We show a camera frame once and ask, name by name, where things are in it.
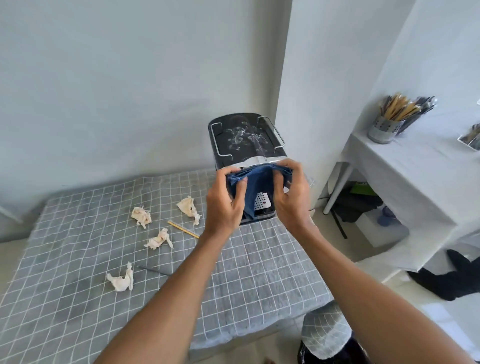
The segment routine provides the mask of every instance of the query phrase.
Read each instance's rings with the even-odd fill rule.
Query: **tablecloth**
[[[418,271],[441,247],[480,229],[480,152],[457,138],[473,120],[425,116],[387,145],[366,131],[344,151],[410,235],[369,261]]]
[[[166,277],[134,269],[133,291],[114,292],[106,274],[127,262],[174,272],[201,234],[214,170],[145,177],[48,201],[0,304],[1,363],[92,363],[152,298]],[[192,196],[199,226],[176,203]],[[144,230],[130,214],[151,210]],[[168,228],[173,250],[144,244]],[[333,299],[297,241],[276,218],[242,226],[208,282],[191,348],[227,342]]]

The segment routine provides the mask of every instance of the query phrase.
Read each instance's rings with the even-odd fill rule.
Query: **desk leg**
[[[342,192],[343,187],[345,187],[345,184],[347,183],[347,181],[348,181],[350,175],[352,174],[352,172],[353,172],[353,166],[352,166],[351,163],[349,163],[347,169],[345,170],[345,172],[343,172],[340,179],[336,183],[336,186],[333,190],[332,196],[328,200],[327,206],[325,206],[325,209],[324,209],[324,214],[325,215],[328,215],[328,213],[332,209],[333,204],[335,203],[336,199],[338,198],[338,195],[340,194],[340,192]]]

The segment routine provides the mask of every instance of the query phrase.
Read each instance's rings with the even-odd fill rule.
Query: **white table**
[[[471,118],[425,116],[387,145],[350,136],[340,176],[325,213],[349,174],[357,168],[407,226],[410,235],[372,261],[406,270],[420,269],[442,246],[480,229],[480,152],[456,139]]]

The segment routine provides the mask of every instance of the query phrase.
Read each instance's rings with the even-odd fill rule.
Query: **hand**
[[[247,177],[237,183],[237,194],[232,201],[227,190],[226,175],[240,169],[225,167],[216,172],[216,180],[207,194],[207,220],[205,232],[228,238],[240,226],[245,208]]]
[[[274,171],[273,200],[278,218],[287,230],[295,235],[299,229],[305,229],[313,224],[309,213],[310,186],[299,162],[283,159],[277,164],[293,170],[292,183],[288,193],[283,192],[283,174],[280,171]]]

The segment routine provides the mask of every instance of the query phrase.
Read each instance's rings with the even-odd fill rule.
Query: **folded blue cloth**
[[[287,182],[292,182],[292,169],[275,163],[259,164],[227,175],[227,188],[234,198],[237,194],[237,182],[248,177],[245,209],[243,212],[252,219],[255,219],[254,206],[257,194],[266,193],[273,205],[273,170],[279,170],[283,174],[284,186],[287,185]]]

